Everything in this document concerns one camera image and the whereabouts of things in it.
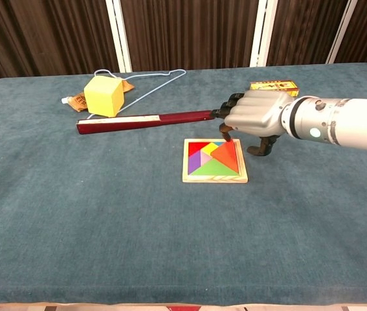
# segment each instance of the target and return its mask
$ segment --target robotic hand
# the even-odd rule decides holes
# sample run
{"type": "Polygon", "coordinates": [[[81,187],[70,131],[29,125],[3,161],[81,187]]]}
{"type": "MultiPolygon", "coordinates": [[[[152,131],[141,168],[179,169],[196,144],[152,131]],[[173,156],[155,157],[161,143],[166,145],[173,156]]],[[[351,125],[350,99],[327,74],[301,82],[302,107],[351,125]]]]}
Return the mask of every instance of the robotic hand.
{"type": "Polygon", "coordinates": [[[231,95],[212,115],[224,119],[219,127],[226,140],[231,130],[261,138],[247,151],[267,156],[277,138],[291,137],[367,150],[367,99],[298,99],[282,91],[254,90],[231,95]]]}

